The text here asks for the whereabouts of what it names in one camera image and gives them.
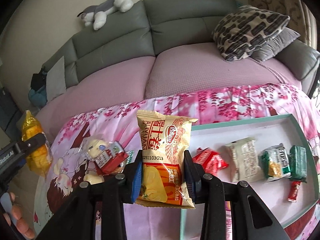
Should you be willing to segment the person's left hand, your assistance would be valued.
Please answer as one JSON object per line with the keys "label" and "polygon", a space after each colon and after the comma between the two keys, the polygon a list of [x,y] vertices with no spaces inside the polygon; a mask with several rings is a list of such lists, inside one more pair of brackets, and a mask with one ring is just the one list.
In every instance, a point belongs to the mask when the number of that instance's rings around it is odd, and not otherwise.
{"label": "person's left hand", "polygon": [[11,216],[17,220],[16,228],[17,230],[26,238],[26,239],[34,239],[35,232],[33,229],[28,225],[26,220],[22,217],[22,209],[19,205],[16,205],[15,202],[15,194],[9,192],[10,194],[10,201],[12,203],[11,209]]}

